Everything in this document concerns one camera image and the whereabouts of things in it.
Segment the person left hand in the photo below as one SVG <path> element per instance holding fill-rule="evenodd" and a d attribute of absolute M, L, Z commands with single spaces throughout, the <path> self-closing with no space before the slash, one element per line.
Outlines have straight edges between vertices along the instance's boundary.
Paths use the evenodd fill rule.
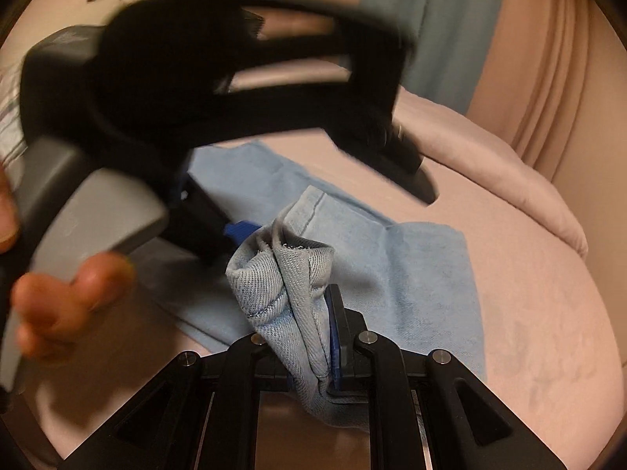
<path fill-rule="evenodd" d="M 134 266 L 120 253 L 88 258 L 69 282 L 46 274 L 22 275 L 11 290 L 19 349 L 38 362 L 69 360 L 76 344 L 100 325 L 106 310 L 133 293 L 135 284 Z"/>

